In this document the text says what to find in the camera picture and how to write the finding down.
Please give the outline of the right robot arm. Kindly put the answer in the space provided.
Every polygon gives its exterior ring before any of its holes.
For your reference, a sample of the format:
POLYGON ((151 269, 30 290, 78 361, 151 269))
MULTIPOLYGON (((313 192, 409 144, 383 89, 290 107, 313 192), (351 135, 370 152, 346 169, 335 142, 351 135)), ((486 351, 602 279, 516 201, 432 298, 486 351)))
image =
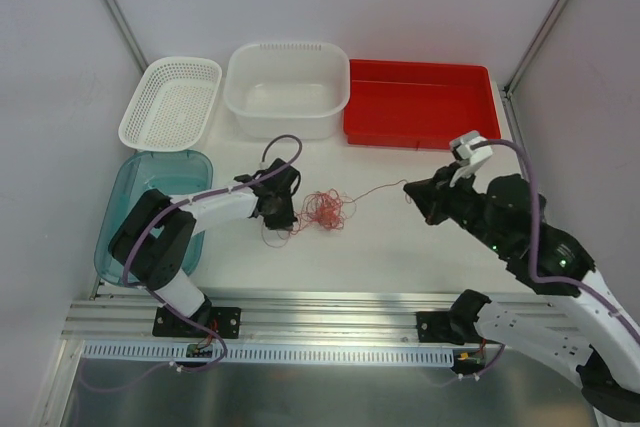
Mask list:
POLYGON ((445 312, 416 315, 421 341, 455 345, 487 340, 509 346, 555 370, 578 386, 583 398, 619 422, 639 420, 639 347, 622 324, 612 295, 600 303, 604 282, 593 258, 570 234, 539 224, 535 269, 530 185, 518 174, 494 178, 485 192, 475 179, 455 180, 456 164, 430 179, 404 185, 425 222, 451 220, 505 262, 507 271, 571 318, 581 339, 571 341, 528 320, 519 320, 498 301, 464 290, 445 312))

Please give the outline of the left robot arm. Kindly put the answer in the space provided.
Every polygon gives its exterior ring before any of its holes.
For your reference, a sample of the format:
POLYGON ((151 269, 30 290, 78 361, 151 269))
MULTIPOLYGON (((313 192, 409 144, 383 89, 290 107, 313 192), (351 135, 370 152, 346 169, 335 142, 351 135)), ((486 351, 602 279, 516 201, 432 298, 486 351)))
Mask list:
POLYGON ((149 190, 116 230, 108 252, 123 266, 124 283, 133 280, 161 301, 185 334, 199 336, 211 326, 212 304, 182 269, 191 239, 251 218, 272 231, 292 231, 300 181, 301 173, 277 158, 266 169, 235 177, 226 188, 177 196, 149 190))

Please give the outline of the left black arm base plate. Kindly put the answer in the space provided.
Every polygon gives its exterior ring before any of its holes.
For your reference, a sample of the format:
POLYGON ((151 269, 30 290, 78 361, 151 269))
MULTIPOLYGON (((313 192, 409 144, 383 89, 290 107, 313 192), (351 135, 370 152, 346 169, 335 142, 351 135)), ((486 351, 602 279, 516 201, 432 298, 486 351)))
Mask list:
POLYGON ((157 338, 198 338, 206 333, 201 326, 214 331, 223 339, 237 339, 241 326, 239 307, 205 307, 191 318, 191 322, 172 313, 167 307, 156 310, 152 336, 157 338))

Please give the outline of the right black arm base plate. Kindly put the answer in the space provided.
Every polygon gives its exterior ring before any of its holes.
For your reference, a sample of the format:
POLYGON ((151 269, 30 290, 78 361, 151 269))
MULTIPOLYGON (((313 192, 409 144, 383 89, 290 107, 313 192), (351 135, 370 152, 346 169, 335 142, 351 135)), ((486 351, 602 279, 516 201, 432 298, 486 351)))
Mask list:
POLYGON ((445 311, 419 311, 415 314, 415 319, 420 343, 465 343, 464 338, 453 329, 450 317, 445 311))

